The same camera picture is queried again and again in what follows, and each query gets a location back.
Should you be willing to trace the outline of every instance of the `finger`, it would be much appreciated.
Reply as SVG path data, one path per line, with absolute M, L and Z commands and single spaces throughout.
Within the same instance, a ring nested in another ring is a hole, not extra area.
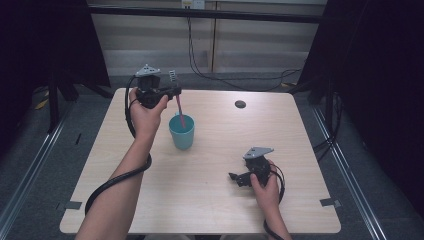
M 269 160 L 269 159 L 268 159 L 268 162 L 270 164 L 271 170 L 276 172 L 277 168 L 275 167 L 276 166 L 275 163 L 273 161 Z
M 137 99 L 137 88 L 136 87 L 131 90 L 129 97 L 130 97 L 130 102 Z
M 159 103 L 153 108 L 154 111 L 158 114 L 161 114 L 162 111 L 167 107 L 168 105 L 168 95 L 163 95 L 160 99 Z
M 253 191 L 255 193 L 259 192 L 262 189 L 261 184 L 258 181 L 258 178 L 256 177 L 256 174 L 252 173 L 250 174 L 250 183 L 252 184 Z

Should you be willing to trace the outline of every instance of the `blue cup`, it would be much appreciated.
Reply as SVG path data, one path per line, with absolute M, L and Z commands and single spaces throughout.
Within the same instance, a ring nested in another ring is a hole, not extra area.
M 186 150 L 193 145 L 194 120 L 190 116 L 184 115 L 185 128 L 183 127 L 180 115 L 175 115 L 169 121 L 169 131 L 172 135 L 175 147 Z

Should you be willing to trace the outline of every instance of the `cable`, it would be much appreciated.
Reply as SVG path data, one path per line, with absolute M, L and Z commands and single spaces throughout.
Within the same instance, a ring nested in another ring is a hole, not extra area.
M 133 135 L 133 137 L 135 137 L 135 129 L 134 126 L 132 125 L 132 121 L 131 121 L 131 112 L 130 112 L 130 107 L 132 106 L 132 104 L 137 100 L 133 100 L 131 101 L 130 105 L 128 105 L 128 95 L 129 95 L 129 89 L 131 86 L 132 81 L 135 79 L 135 76 L 132 76 L 127 83 L 127 87 L 125 89 L 125 120 L 127 121 L 128 124 L 128 128 L 131 132 L 131 134 Z M 88 211 L 90 210 L 91 206 L 93 205 L 94 200 L 96 200 L 96 198 L 102 193 L 104 192 L 106 189 L 112 187 L 113 185 L 122 182 L 125 179 L 128 179 L 130 177 L 136 176 L 139 173 L 142 173 L 144 171 L 146 171 L 147 169 L 149 169 L 149 167 L 152 165 L 152 156 L 149 155 L 147 156 L 147 162 L 146 164 L 144 164 L 143 166 L 134 169 L 130 172 L 121 174 L 115 178 L 112 178 L 110 180 L 108 180 L 107 182 L 105 182 L 104 184 L 102 184 L 100 187 L 98 187 L 88 198 L 87 200 L 87 204 L 85 205 L 85 214 L 87 215 Z
M 288 69 L 285 70 L 281 73 L 281 75 L 279 77 L 270 77 L 270 78 L 228 78 L 228 79 L 223 79 L 223 78 L 216 78 L 216 77 L 210 77 L 210 76 L 206 76 L 203 73 L 200 72 L 199 68 L 197 67 L 197 63 L 196 63 L 196 59 L 194 57 L 194 48 L 193 48 L 193 39 L 192 39 L 192 34 L 191 34 L 191 19 L 187 18 L 187 24 L 188 24 L 188 39 L 189 39 L 189 60 L 190 60 L 190 68 L 191 70 L 199 77 L 208 79 L 208 80 L 213 80 L 213 81 L 220 81 L 222 83 L 225 83 L 231 87 L 235 87 L 237 89 L 243 90 L 243 91 L 255 91 L 255 92 L 268 92 L 268 91 L 272 91 L 276 88 L 278 88 L 279 86 L 281 86 L 281 84 L 283 83 L 283 79 L 284 77 L 290 76 L 298 71 L 300 71 L 301 69 Z M 279 79 L 279 83 L 276 84 L 273 87 L 267 88 L 267 89 L 248 89 L 248 88 L 244 88 L 238 85 L 235 85 L 233 83 L 229 83 L 228 81 L 234 81 L 234 80 L 277 80 Z
M 272 174 L 275 174 L 278 177 L 278 179 L 280 180 L 281 189 L 280 189 L 280 193 L 279 193 L 279 196 L 278 196 L 278 203 L 281 203 L 281 200 L 283 200 L 283 196 L 284 196 L 284 192 L 285 192 L 285 188 L 286 188 L 285 187 L 286 183 L 285 183 L 285 180 L 284 180 L 284 174 L 283 174 L 283 171 L 281 171 L 281 169 L 278 166 L 276 166 L 274 164 L 270 164 L 270 166 L 276 167 L 281 173 L 281 176 L 280 176 L 280 174 L 278 174 L 276 171 L 273 171 L 273 170 L 270 171 Z M 284 240 L 282 237 L 280 237 L 278 234 L 276 234 L 274 231 L 272 231 L 271 228 L 269 228 L 268 223 L 266 222 L 266 219 L 264 220 L 263 227 L 264 227 L 265 231 L 270 236 L 275 238 L 276 240 Z
M 339 97 L 338 94 L 336 95 L 336 104 L 334 105 L 334 109 L 337 113 L 337 123 L 336 123 L 335 129 L 332 131 L 332 135 L 330 137 L 328 137 L 326 140 L 324 140 L 322 143 L 320 143 L 320 144 L 318 144 L 317 146 L 314 147 L 314 152 L 318 153 L 319 151 L 322 150 L 323 146 L 328 144 L 324 153 L 317 159 L 318 162 L 320 162 L 324 158 L 324 156 L 328 153 L 328 151 L 333 147 L 334 142 L 336 141 L 336 138 L 337 138 L 337 133 L 338 133 L 339 128 L 340 128 L 340 122 L 341 122 L 342 111 L 343 111 L 343 104 L 340 101 L 340 97 Z

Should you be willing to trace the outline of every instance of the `pink object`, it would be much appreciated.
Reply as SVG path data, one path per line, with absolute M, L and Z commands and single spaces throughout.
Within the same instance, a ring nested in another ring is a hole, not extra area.
M 181 125 L 183 125 L 183 128 L 185 128 L 183 111 L 181 110 L 180 95 L 176 95 L 175 98 L 177 99 L 178 111 L 180 112 Z

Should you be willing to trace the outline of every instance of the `gray plastic part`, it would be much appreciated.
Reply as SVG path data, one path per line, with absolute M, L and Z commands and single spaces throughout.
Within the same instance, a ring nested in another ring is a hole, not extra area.
M 142 69 L 135 73 L 136 77 L 148 76 L 160 73 L 160 69 L 152 68 L 146 64 Z
M 243 158 L 244 159 L 253 159 L 253 158 L 263 156 L 263 155 L 270 153 L 270 152 L 273 152 L 273 151 L 274 151 L 273 148 L 252 147 L 252 148 L 250 148 L 250 150 L 246 154 L 244 154 Z

